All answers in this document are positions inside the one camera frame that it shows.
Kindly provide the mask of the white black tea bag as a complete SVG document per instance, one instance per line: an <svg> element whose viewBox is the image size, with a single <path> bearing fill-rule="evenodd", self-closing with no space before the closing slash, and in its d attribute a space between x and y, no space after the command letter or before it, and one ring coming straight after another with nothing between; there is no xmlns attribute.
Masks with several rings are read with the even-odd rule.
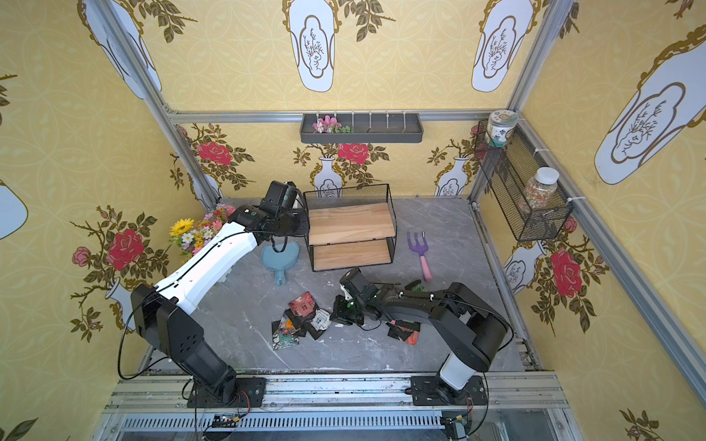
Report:
<svg viewBox="0 0 706 441"><path fill-rule="evenodd" d="M317 309L314 313L314 318L311 321L311 325L317 332L327 330L330 325L330 313L325 309Z"/></svg>

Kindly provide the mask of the da hong pao tea bag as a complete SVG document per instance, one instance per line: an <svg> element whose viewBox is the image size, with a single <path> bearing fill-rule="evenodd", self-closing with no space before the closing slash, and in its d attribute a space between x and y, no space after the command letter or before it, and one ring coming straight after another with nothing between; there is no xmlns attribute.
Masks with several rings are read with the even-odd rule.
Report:
<svg viewBox="0 0 706 441"><path fill-rule="evenodd" d="M404 342L408 345L416 345L421 324L416 322L408 322L402 320L390 321L386 323L388 326L388 336L394 340Z"/></svg>

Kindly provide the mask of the pink red tea bag floor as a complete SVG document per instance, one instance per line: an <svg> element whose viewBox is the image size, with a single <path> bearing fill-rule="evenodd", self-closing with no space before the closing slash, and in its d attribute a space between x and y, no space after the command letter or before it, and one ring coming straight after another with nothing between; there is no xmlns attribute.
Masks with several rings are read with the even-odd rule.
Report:
<svg viewBox="0 0 706 441"><path fill-rule="evenodd" d="M317 309L317 303L309 291L289 303L289 310L292 314L301 318L315 314Z"/></svg>

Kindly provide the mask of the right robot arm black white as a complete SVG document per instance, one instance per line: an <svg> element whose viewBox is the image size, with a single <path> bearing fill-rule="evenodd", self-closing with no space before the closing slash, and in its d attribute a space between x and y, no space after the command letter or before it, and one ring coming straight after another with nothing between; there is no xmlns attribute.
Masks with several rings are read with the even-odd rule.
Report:
<svg viewBox="0 0 706 441"><path fill-rule="evenodd" d="M376 284L359 268L339 281L332 320L362 327L367 318L380 323L427 323L449 347L430 385L414 386L415 396L427 395L443 404L465 404L466 387L477 373L487 373L496 354L509 345L514 329L499 312L467 286L454 282L445 290L406 290L395 284Z"/></svg>

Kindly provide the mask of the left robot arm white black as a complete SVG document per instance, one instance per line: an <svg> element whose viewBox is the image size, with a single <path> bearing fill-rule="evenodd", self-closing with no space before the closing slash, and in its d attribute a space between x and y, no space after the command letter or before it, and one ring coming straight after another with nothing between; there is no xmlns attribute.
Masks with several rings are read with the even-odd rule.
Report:
<svg viewBox="0 0 706 441"><path fill-rule="evenodd" d="M151 287L139 285L131 294L137 334L172 359L219 404L256 398L244 391L235 370L205 341L204 330L191 314L208 291L242 258L276 237L309 233L303 194L292 182L273 181L257 206L242 205L202 250L172 275Z"/></svg>

